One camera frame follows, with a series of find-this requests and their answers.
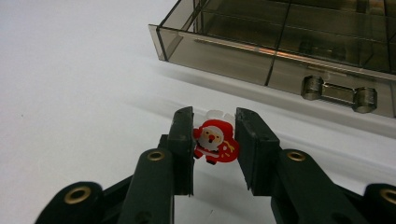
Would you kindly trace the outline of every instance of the white beard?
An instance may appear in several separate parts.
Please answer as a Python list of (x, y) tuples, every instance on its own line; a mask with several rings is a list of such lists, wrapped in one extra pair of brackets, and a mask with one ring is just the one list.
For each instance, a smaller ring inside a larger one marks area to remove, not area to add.
[(207, 139), (204, 139), (202, 136), (198, 139), (198, 143), (199, 143), (199, 145), (201, 145), (201, 147), (204, 147), (204, 148), (209, 149), (211, 151), (219, 150), (218, 149), (218, 146), (219, 146), (218, 143), (215, 143), (215, 142), (209, 143), (207, 141)]

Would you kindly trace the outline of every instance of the transparent drawer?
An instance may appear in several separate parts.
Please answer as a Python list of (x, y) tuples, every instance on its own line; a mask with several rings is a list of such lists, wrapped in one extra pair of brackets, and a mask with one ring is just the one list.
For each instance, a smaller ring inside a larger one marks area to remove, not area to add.
[(160, 60), (395, 118), (395, 8), (396, 0), (179, 0), (149, 29)]

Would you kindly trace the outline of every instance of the white background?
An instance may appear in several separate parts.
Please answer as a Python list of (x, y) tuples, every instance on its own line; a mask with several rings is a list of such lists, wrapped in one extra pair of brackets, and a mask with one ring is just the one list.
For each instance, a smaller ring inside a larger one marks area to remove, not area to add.
[[(0, 223), (34, 223), (69, 184), (106, 189), (131, 175), (189, 105), (196, 125), (209, 109), (257, 111), (282, 147), (308, 152), (358, 193), (372, 182), (396, 185), (395, 119), (159, 61), (148, 24), (175, 2), (0, 1)], [(270, 200), (251, 196), (236, 161), (197, 161), (194, 182), (195, 196), (176, 198), (176, 223), (275, 222)]]

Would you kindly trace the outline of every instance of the red santa suit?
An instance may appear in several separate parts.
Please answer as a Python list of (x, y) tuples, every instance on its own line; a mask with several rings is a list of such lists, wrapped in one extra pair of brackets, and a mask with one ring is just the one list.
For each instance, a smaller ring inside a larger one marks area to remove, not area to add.
[(194, 150), (196, 159), (205, 155), (206, 161), (234, 161), (238, 157), (239, 145), (233, 139), (233, 126), (219, 119), (207, 120), (201, 127), (194, 129), (193, 137), (197, 141)]

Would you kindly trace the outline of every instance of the santa claus figurine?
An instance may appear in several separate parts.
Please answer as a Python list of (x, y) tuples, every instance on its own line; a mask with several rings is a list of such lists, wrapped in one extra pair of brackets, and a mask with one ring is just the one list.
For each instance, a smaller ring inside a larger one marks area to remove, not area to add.
[(233, 139), (233, 126), (220, 119), (207, 120), (201, 127), (194, 129), (196, 140), (194, 157), (205, 155), (210, 164), (234, 161), (239, 154), (239, 144)]

